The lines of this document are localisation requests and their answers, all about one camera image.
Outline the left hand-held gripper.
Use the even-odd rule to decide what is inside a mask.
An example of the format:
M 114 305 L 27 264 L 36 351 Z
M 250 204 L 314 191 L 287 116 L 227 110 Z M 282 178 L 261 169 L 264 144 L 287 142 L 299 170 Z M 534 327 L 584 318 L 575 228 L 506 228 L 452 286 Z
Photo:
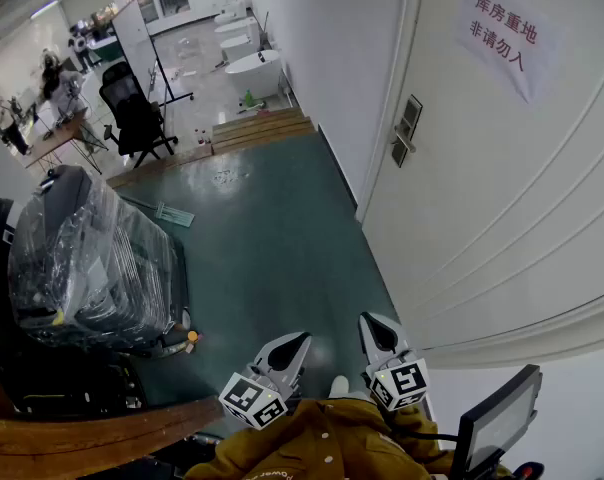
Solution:
M 294 332 L 263 346 L 242 373 L 234 373 L 219 402 L 253 429 L 265 429 L 290 412 L 299 395 L 302 363 L 312 342 L 309 332 Z

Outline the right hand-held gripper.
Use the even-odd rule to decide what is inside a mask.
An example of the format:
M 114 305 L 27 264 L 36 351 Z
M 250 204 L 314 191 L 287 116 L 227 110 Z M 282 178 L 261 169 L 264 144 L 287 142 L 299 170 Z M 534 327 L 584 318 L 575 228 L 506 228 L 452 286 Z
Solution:
M 426 362 L 410 350 L 403 327 L 386 316 L 363 312 L 358 329 L 373 399 L 389 412 L 421 402 L 430 385 Z

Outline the silver door handle lock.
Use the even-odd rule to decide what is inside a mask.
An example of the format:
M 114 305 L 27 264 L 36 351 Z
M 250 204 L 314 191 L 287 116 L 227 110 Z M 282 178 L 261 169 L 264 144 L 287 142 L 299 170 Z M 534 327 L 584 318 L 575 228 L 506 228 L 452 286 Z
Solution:
M 394 140 L 391 155 L 396 165 L 401 168 L 409 154 L 416 152 L 413 137 L 423 110 L 422 103 L 411 95 L 406 103 L 400 121 L 394 126 Z

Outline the person's right forearm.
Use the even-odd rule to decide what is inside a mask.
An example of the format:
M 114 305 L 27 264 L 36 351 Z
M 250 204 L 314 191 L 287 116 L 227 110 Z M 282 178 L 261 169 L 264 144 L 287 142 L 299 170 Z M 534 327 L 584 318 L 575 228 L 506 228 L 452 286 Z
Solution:
M 414 434 L 437 434 L 437 424 L 429 420 L 418 406 L 405 407 L 390 413 L 387 425 L 390 436 L 418 464 L 432 474 L 448 475 L 453 463 L 453 451 L 443 450 L 435 438 L 416 438 Z

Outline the person's left forearm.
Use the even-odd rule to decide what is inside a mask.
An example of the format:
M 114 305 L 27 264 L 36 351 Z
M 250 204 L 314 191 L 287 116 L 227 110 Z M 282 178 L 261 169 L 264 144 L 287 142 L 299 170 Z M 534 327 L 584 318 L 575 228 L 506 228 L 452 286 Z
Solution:
M 214 458 L 190 468 L 183 480 L 292 480 L 306 470 L 299 452 L 281 450 L 292 439 L 291 416 L 263 430 L 244 429 L 223 440 Z

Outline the white door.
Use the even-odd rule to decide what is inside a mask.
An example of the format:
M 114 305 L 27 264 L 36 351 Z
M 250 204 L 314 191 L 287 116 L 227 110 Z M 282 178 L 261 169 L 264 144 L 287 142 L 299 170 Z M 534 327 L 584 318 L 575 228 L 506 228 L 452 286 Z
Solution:
M 567 29 L 531 103 L 456 42 L 460 1 L 406 0 L 363 216 L 393 306 L 432 368 L 603 349 L 604 0 L 520 0 Z M 423 110 L 399 168 L 411 95 Z

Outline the person's mustard jacket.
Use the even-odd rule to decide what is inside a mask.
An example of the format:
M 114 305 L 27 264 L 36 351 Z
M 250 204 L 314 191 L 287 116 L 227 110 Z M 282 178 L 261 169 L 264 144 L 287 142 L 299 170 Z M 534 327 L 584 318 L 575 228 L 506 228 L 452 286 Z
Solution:
M 306 470 L 292 480 L 440 480 L 391 438 L 390 413 L 371 402 L 339 398 L 303 400 L 292 417 L 292 439 Z

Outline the small black monitor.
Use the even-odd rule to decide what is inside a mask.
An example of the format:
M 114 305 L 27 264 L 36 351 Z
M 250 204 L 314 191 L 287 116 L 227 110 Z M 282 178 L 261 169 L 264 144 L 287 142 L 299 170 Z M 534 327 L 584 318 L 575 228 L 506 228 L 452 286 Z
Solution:
M 502 457 L 537 415 L 541 384 L 540 367 L 529 364 L 461 416 L 449 480 L 497 480 Z

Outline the plastic wrapped black equipment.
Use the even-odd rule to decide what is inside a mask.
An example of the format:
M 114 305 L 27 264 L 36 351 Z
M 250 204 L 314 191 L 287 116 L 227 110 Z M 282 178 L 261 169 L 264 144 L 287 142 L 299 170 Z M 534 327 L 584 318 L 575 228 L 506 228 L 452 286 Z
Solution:
M 22 209 L 8 286 L 16 323 L 48 346 L 149 356 L 191 324 L 182 244 L 79 166 L 51 169 Z

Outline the wooden steps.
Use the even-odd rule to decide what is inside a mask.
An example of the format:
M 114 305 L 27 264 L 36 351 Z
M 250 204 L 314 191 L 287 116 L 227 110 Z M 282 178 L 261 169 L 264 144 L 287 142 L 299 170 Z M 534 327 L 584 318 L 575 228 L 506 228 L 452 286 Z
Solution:
M 299 107 L 260 111 L 254 116 L 214 126 L 211 148 L 214 155 L 220 155 L 314 132 L 311 119 Z

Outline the white oval bathtub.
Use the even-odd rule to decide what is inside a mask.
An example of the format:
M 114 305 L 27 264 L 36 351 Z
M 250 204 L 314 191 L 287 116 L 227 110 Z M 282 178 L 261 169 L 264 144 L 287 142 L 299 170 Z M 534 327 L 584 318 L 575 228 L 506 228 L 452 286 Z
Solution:
M 282 64 L 276 50 L 262 50 L 230 63 L 225 68 L 238 95 L 250 93 L 254 99 L 263 99 L 278 92 Z

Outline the black office chair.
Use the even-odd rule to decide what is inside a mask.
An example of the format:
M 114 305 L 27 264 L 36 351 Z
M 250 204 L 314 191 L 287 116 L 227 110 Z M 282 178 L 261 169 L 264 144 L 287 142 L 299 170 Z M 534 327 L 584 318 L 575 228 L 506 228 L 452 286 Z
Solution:
M 140 154 L 135 168 L 149 154 L 159 160 L 157 147 L 164 146 L 169 155 L 174 154 L 171 143 L 177 144 L 178 138 L 165 134 L 159 104 L 147 99 L 127 62 L 118 62 L 104 71 L 99 95 L 110 109 L 118 129 L 115 136 L 113 126 L 106 125 L 104 138 L 116 143 L 120 156 Z

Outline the white toilet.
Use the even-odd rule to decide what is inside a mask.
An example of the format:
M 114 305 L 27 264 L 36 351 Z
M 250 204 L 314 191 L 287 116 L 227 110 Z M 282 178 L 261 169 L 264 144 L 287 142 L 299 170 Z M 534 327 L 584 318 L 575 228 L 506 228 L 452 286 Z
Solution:
M 220 47 L 226 61 L 233 63 L 244 57 L 256 53 L 259 50 L 259 43 L 254 41 L 246 34 L 232 37 L 224 40 Z
M 247 7 L 245 0 L 234 0 L 221 9 L 221 12 L 214 17 L 214 22 L 218 25 L 226 25 L 247 17 Z
M 218 26 L 214 32 L 220 43 L 231 38 L 246 35 L 252 43 L 257 44 L 259 42 L 260 27 L 256 18 L 250 16 Z

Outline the wooden table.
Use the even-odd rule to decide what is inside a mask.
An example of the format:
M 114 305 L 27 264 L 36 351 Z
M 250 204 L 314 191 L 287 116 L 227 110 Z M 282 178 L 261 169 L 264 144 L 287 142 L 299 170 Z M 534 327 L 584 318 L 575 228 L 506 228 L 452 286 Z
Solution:
M 39 136 L 31 150 L 31 154 L 23 158 L 23 167 L 29 169 L 35 164 L 40 164 L 42 161 L 54 165 L 57 150 L 64 145 L 70 144 L 99 175 L 103 172 L 94 159 L 93 154 L 89 154 L 84 150 L 85 145 L 91 145 L 94 149 L 102 149 L 108 151 L 109 148 L 98 136 L 88 128 L 85 116 L 87 109 L 82 109 L 71 118 L 63 121 L 59 127 L 52 129 L 52 134 L 49 138 L 44 139 L 44 136 Z

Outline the white paper sign red print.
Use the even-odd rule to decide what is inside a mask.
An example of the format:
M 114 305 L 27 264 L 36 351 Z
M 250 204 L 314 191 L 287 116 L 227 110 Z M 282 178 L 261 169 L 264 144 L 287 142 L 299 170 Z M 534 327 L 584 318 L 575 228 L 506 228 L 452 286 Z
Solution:
M 454 36 L 531 103 L 557 68 L 567 29 L 520 0 L 461 0 Z

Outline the white board on stand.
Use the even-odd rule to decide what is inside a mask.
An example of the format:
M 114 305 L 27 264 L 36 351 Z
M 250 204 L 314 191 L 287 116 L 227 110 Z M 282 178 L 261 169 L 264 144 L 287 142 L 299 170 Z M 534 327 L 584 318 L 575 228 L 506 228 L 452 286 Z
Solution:
M 181 81 L 184 67 L 161 56 L 148 32 L 137 0 L 127 3 L 113 18 L 112 26 L 123 56 L 136 77 L 143 95 L 157 102 L 163 118 L 173 123 L 178 117 L 178 104 L 192 102 L 193 92 Z

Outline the dark green tub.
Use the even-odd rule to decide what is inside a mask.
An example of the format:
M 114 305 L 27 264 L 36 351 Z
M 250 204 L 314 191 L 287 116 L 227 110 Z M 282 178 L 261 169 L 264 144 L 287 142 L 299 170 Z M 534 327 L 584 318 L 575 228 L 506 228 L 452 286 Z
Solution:
M 116 36 L 109 36 L 101 40 L 90 40 L 88 47 L 102 62 L 113 62 L 123 56 L 120 43 Z

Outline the brown wooden rail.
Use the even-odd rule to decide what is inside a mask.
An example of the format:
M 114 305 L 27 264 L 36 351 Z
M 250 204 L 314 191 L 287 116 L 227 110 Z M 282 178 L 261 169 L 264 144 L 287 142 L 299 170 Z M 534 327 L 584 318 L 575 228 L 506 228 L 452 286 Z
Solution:
M 0 480 L 74 480 L 140 459 L 222 417 L 211 396 L 107 419 L 19 419 L 0 385 Z

